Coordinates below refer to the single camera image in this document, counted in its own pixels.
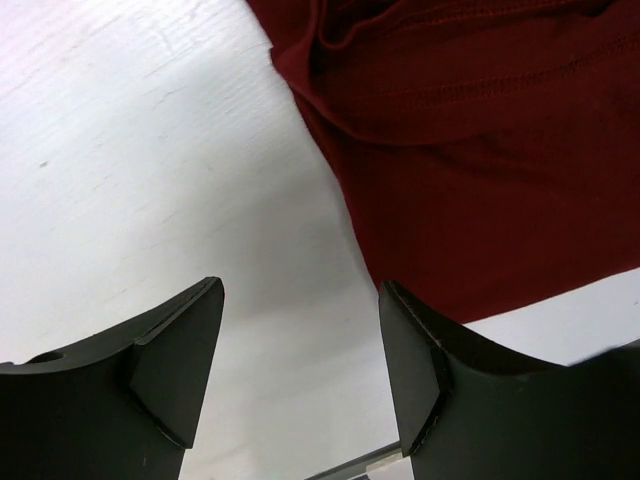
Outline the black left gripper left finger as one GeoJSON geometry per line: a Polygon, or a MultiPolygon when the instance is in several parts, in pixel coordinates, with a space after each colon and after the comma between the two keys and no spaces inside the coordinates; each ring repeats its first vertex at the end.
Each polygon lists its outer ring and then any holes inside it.
{"type": "Polygon", "coordinates": [[[224,305],[208,277],[161,305],[1,367],[5,479],[175,479],[194,445],[224,305]]]}

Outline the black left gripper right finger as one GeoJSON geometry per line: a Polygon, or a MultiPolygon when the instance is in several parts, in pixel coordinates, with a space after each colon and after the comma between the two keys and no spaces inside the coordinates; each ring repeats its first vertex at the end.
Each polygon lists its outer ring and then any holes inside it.
{"type": "Polygon", "coordinates": [[[385,283],[400,447],[417,479],[635,479],[639,345],[571,366],[504,347],[385,283]]]}

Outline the dark red t shirt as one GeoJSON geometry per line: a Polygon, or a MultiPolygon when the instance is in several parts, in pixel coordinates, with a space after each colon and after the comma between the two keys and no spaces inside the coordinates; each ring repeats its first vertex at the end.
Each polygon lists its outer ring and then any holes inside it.
{"type": "Polygon", "coordinates": [[[639,265],[639,4],[253,1],[375,283],[467,323],[639,265]]]}

